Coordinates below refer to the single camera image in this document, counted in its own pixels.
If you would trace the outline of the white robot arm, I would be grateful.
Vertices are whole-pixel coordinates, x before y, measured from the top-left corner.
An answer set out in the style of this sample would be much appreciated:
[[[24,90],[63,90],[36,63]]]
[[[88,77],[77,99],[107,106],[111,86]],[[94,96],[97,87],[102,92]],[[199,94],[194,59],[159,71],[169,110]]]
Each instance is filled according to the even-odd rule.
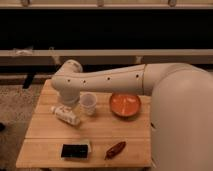
[[[82,91],[151,98],[150,171],[213,171],[213,75],[186,63],[143,64],[85,73],[66,61],[51,78],[62,104]]]

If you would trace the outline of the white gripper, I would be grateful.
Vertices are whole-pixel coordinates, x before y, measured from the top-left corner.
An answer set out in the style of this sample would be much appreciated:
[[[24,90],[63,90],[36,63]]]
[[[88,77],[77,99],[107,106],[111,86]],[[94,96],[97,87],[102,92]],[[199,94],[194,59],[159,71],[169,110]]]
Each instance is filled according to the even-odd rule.
[[[79,102],[80,93],[62,92],[59,94],[58,99],[63,105],[74,108]]]

